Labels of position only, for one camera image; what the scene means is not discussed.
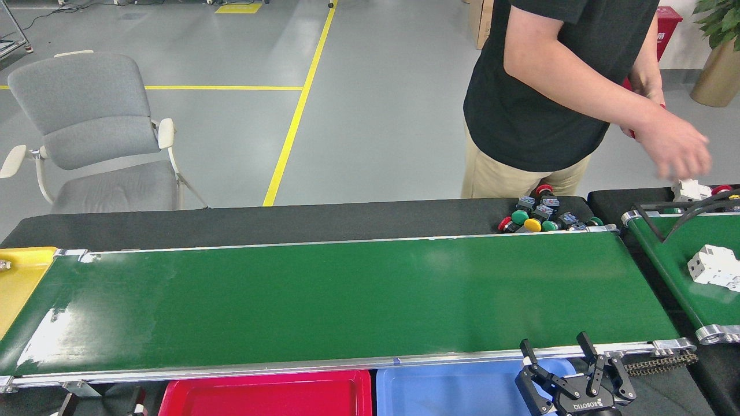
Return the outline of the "person's right hand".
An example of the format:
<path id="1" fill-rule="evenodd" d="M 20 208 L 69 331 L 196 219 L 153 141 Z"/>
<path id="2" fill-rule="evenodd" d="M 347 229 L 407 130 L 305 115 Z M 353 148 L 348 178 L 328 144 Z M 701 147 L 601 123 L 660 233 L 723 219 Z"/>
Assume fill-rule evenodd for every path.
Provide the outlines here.
<path id="1" fill-rule="evenodd" d="M 655 163 L 657 177 L 674 181 L 710 173 L 713 158 L 708 138 L 665 108 L 658 106 L 645 123 L 631 129 Z"/>

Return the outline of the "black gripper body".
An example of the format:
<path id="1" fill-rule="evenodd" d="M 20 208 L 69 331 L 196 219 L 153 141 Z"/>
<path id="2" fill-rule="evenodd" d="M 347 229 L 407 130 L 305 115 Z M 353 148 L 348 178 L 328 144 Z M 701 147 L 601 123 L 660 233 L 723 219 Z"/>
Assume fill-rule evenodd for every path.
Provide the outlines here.
<path id="1" fill-rule="evenodd" d="M 614 406 L 614 395 L 608 389 L 600 389 L 597 396 L 589 396 L 580 392 L 575 399 L 566 394 L 565 390 L 557 392 L 558 415 L 622 415 Z"/>

